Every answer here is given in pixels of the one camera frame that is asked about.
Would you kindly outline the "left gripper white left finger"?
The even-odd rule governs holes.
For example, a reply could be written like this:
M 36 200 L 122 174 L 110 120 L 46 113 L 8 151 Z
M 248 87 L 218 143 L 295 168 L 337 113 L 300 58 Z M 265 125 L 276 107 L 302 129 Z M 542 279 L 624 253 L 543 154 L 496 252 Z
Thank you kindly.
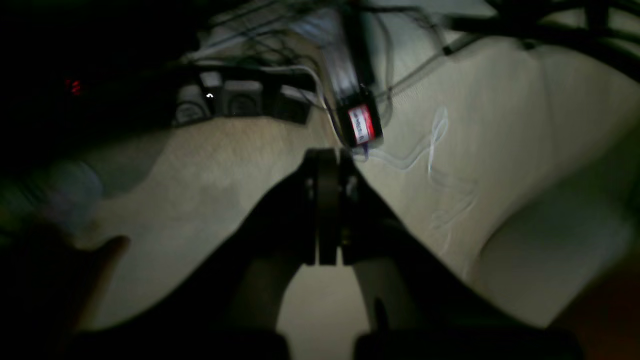
M 275 330 L 288 285 L 316 262 L 321 151 L 272 187 L 238 229 L 151 308 L 71 342 L 67 360 L 288 360 Z

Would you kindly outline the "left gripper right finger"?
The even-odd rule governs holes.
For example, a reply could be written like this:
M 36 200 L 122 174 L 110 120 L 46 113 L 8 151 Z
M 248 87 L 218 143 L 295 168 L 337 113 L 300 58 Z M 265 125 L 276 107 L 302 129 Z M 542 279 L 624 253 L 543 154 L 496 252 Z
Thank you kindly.
M 583 360 L 564 330 L 526 325 L 414 237 L 344 152 L 317 152 L 317 263 L 354 271 L 370 332 L 355 360 Z

